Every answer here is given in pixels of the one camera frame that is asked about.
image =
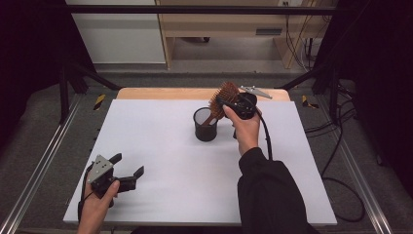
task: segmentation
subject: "white table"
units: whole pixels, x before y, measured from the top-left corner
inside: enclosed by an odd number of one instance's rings
[[[113,100],[88,165],[97,154],[109,159],[122,153],[114,176],[131,176],[141,166],[145,174],[137,181],[136,190],[119,194],[106,222],[240,225],[240,155],[232,138],[234,128],[224,118],[218,122],[216,139],[197,140],[192,117],[204,106],[208,106],[207,99]],[[303,195],[308,221],[337,224],[294,102],[258,100],[257,106],[268,125],[274,158],[286,164]],[[260,146],[267,155],[264,138],[261,130]],[[65,222],[77,222],[81,186],[82,180]]]

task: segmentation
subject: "white cabinet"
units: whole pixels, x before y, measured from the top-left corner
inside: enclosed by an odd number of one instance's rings
[[[69,5],[155,5],[153,0],[66,0]],[[93,63],[165,63],[156,14],[73,14]]]

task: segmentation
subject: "black sleeve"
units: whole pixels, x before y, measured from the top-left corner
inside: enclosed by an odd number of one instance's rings
[[[238,198],[244,234],[318,233],[308,222],[303,198],[288,168],[267,160],[260,148],[240,159]]]

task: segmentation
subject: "hand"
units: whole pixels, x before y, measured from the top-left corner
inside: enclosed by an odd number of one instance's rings
[[[257,113],[251,119],[241,119],[230,107],[223,106],[225,114],[233,122],[241,156],[249,149],[258,147],[260,119]]]
[[[100,226],[106,217],[109,204],[118,194],[120,182],[115,180],[107,189],[106,194],[100,199],[93,192],[89,183],[85,184],[86,198],[82,209],[82,218],[79,223],[78,234],[94,234],[99,233]]]

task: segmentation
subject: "wooden brush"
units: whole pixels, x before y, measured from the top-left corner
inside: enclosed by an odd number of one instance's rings
[[[235,103],[238,99],[238,94],[240,93],[238,87],[232,82],[224,82],[221,85],[212,98],[209,101],[209,110],[210,115],[209,117],[202,123],[203,126],[209,125],[209,123],[213,120],[220,120],[225,116],[224,109],[222,108],[222,104],[219,103],[216,99],[219,98],[221,100]]]

